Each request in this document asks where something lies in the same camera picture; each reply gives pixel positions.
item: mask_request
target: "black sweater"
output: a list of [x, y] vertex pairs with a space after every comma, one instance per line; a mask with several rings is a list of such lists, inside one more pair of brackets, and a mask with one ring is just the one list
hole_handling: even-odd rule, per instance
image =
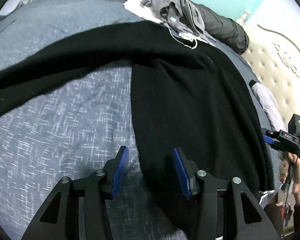
[[216, 178], [239, 177], [259, 200], [273, 190], [257, 111], [221, 50], [191, 50], [152, 22], [110, 25], [58, 41], [0, 71], [0, 116], [27, 100], [118, 59], [133, 63], [132, 122], [140, 167], [154, 192], [180, 192], [172, 151]]

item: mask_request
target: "blue gripper pad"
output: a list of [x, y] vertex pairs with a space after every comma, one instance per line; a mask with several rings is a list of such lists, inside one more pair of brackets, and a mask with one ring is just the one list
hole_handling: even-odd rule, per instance
[[117, 154], [120, 155], [122, 152], [121, 158], [119, 160], [117, 169], [114, 172], [113, 180], [112, 180], [112, 190], [111, 190], [111, 196], [114, 198], [121, 189], [121, 184], [123, 181], [123, 176], [125, 174], [126, 168], [128, 166], [129, 162], [129, 149], [125, 146], [121, 146], [119, 149], [119, 152]]
[[187, 200], [189, 200], [192, 196], [191, 191], [190, 191], [189, 176], [186, 172], [186, 168], [183, 165], [183, 162], [181, 160], [181, 157], [180, 157], [180, 154], [179, 154], [177, 148], [173, 149], [173, 163], [174, 163], [174, 166], [175, 166], [177, 174], [178, 174], [178, 179], [179, 179], [182, 193], [183, 193], [183, 195], [185, 195]]
[[266, 135], [263, 135], [263, 139], [265, 140], [266, 143], [268, 144], [273, 144], [274, 140]]

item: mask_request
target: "bed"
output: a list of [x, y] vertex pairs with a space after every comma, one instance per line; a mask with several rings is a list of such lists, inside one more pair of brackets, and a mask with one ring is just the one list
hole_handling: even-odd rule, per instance
[[[244, 18], [238, 21], [243, 24]], [[125, 10], [118, 0], [35, 0], [0, 22], [0, 70], [75, 33], [136, 21], [142, 19]], [[259, 35], [254, 36], [255, 29], [245, 30], [250, 45], [242, 57], [218, 40], [214, 45], [231, 59], [248, 87], [251, 79], [258, 78], [272, 90], [287, 123], [292, 113], [300, 114], [300, 96], [296, 96], [300, 91], [300, 66], [295, 73], [281, 53], [280, 49], [289, 45], [286, 39], [271, 39], [276, 44], [272, 47], [267, 40], [266, 47]], [[300, 57], [293, 47], [288, 49]], [[259, 62], [264, 69], [275, 68], [271, 65], [275, 62], [273, 71], [282, 75], [275, 83], [289, 83], [288, 88], [276, 88], [270, 75], [261, 72]], [[293, 64], [300, 64], [300, 59]], [[129, 148], [130, 162], [120, 194], [107, 203], [113, 238], [186, 239], [185, 233], [151, 201], [145, 186], [131, 121], [130, 83], [130, 63], [113, 62], [0, 117], [0, 224], [12, 240], [21, 239], [61, 177], [78, 179], [89, 175], [113, 158], [121, 145]], [[262, 107], [249, 91], [261, 127], [269, 129]], [[269, 153], [277, 174], [277, 152]], [[279, 186], [275, 176], [275, 191]], [[270, 198], [263, 198], [261, 205]]]
[[245, 27], [250, 11], [237, 20], [250, 38], [242, 57], [258, 80], [274, 94], [280, 114], [287, 125], [292, 115], [300, 115], [300, 49], [285, 35], [262, 24]]

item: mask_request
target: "decorative carving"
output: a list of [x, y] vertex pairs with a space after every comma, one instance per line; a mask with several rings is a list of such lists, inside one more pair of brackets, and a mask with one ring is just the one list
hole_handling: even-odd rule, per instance
[[273, 43], [273, 45], [277, 50], [281, 61], [299, 78], [296, 66], [290, 63], [291, 57], [289, 57], [286, 52], [281, 52], [281, 48], [278, 44]]

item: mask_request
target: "black handle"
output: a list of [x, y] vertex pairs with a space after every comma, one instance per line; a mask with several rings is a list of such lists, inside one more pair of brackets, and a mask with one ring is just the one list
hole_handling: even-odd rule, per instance
[[291, 185], [291, 181], [292, 181], [292, 177], [293, 177], [293, 169], [294, 169], [294, 164], [290, 160], [288, 160], [288, 164], [289, 164], [288, 176], [286, 177], [285, 182], [283, 182], [283, 184], [281, 186], [281, 190], [287, 194], [290, 189], [290, 185]]

